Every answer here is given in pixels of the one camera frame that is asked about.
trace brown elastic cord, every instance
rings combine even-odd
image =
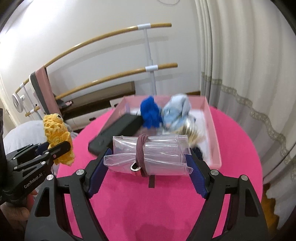
[[[148,139],[148,135],[146,134],[141,134],[138,137],[137,140],[137,145],[136,145],[136,164],[138,167],[141,168],[141,175],[142,177],[148,177],[146,167],[145,167],[145,162],[144,162],[144,150],[143,146],[145,145],[146,140]],[[155,176],[151,175],[149,177],[149,188],[154,188],[155,187]]]

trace white wall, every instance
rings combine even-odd
[[[95,36],[141,23],[171,22],[171,28],[149,29],[154,64],[177,62],[178,68],[155,72],[158,94],[200,89],[200,44],[194,0],[166,6],[157,0],[34,0],[0,42],[0,74],[6,94],[29,74],[69,49]],[[114,36],[83,47],[47,68],[55,94],[78,85],[146,66],[143,32]],[[136,82],[136,94],[151,94],[148,74],[138,74],[78,92],[65,100],[117,83]],[[10,110],[20,123],[24,113]]]

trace blue rubber gripper pad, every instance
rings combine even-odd
[[[42,156],[42,153],[45,152],[48,149],[48,147],[49,147],[48,142],[42,143],[41,145],[38,146],[36,154]]]
[[[110,148],[108,148],[104,156],[107,155],[112,155],[112,150]],[[99,191],[107,171],[108,167],[104,165],[103,157],[90,178],[89,191],[87,193],[88,198],[91,198],[94,194],[96,194]]]
[[[191,155],[185,155],[187,166],[192,167],[193,171],[189,175],[191,178],[191,181],[194,185],[194,188],[198,194],[200,194],[203,198],[206,198],[208,195],[208,192],[205,188],[205,178],[203,177],[200,169],[194,162]]]

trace person's hand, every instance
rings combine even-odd
[[[37,191],[34,190],[27,196],[26,207],[14,207],[10,204],[4,203],[0,206],[4,216],[14,229],[19,229],[24,231],[25,227],[21,222],[27,221],[30,215],[30,211],[34,204],[33,195],[37,195]]]

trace metal ring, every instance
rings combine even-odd
[[[78,170],[76,171],[76,174],[77,174],[78,176],[82,175],[83,173],[84,173],[84,170],[83,170],[83,169],[78,169]]]
[[[219,174],[219,171],[217,171],[216,169],[212,169],[211,174],[217,176]]]
[[[141,167],[133,168],[133,166],[136,166],[136,162],[131,165],[132,174],[135,176],[141,176]]]
[[[50,174],[50,175],[48,175],[48,176],[46,177],[46,179],[47,179],[48,181],[52,180],[53,178],[54,178],[54,176],[53,176],[52,174]]]
[[[241,176],[241,179],[243,179],[244,181],[247,181],[248,180],[248,177],[246,175],[242,175]]]

